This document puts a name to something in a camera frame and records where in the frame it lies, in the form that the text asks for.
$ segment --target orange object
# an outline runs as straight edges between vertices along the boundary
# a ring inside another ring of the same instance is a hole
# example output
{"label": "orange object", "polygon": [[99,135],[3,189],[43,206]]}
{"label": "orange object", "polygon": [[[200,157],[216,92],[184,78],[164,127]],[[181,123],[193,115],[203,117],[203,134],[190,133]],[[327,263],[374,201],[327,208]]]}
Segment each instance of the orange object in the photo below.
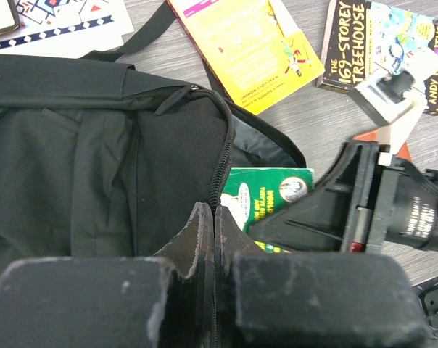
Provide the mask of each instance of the orange object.
{"label": "orange object", "polygon": [[[377,129],[375,130],[371,130],[370,132],[364,133],[364,134],[360,134],[358,136],[353,137],[353,139],[355,140],[362,140],[362,141],[375,141],[377,137]],[[409,146],[407,143],[405,143],[400,152],[398,152],[398,157],[400,158],[404,158],[405,160],[407,159],[408,161],[412,161],[411,156],[410,156],[410,152],[409,152]]]}

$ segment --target zipper pull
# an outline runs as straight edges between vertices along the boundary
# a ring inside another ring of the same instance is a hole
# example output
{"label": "zipper pull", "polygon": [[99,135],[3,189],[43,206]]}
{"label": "zipper pull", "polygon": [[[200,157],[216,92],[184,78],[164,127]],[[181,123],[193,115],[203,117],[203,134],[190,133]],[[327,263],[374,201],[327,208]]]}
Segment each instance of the zipper pull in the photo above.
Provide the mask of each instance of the zipper pull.
{"label": "zipper pull", "polygon": [[194,89],[198,89],[198,87],[185,86],[185,87],[182,87],[181,89],[179,89],[178,91],[175,91],[174,93],[172,93],[169,96],[169,98],[167,98],[166,100],[164,100],[163,103],[161,103],[161,105],[156,109],[154,114],[158,115],[158,116],[165,114],[167,111],[169,111],[169,109],[171,107],[173,107],[175,104],[177,104],[179,100],[181,100],[183,97],[185,97],[185,95],[188,92],[193,91]]}

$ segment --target green book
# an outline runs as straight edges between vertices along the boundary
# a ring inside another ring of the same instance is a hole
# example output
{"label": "green book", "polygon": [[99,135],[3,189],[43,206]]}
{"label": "green book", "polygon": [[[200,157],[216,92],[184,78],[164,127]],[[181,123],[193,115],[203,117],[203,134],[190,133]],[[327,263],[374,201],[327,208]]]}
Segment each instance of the green book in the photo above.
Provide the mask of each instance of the green book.
{"label": "green book", "polygon": [[[262,220],[313,190],[313,170],[293,168],[232,168],[220,203],[229,208],[245,233]],[[256,241],[267,252],[287,252]]]}

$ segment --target wooden floor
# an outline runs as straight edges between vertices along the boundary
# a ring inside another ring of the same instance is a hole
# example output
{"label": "wooden floor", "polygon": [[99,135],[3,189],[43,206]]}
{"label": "wooden floor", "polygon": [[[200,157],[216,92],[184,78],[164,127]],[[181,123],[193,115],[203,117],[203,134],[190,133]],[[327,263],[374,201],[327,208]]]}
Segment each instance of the wooden floor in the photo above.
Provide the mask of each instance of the wooden floor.
{"label": "wooden floor", "polygon": [[[145,23],[162,0],[126,0],[135,28]],[[328,0],[284,0],[316,52],[322,48]],[[380,0],[438,18],[438,0]],[[123,59],[137,70],[208,86],[197,51],[178,23],[145,51]],[[260,115],[298,145],[308,165],[321,177],[350,136],[370,130],[373,123],[344,95],[305,86]],[[438,117],[424,115],[409,140],[414,163],[438,170]],[[438,275],[438,253],[386,245],[384,252],[404,267],[413,283]]]}

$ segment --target black backpack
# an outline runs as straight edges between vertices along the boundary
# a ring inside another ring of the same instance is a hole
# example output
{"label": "black backpack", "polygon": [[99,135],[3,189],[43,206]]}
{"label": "black backpack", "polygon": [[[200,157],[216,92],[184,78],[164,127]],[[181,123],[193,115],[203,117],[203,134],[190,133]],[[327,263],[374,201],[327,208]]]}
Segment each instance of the black backpack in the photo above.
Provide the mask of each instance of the black backpack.
{"label": "black backpack", "polygon": [[147,46],[173,18],[165,3],[121,49],[87,59],[0,55],[0,272],[20,258],[153,255],[196,202],[215,211],[231,166],[306,166],[218,92],[91,60]]}

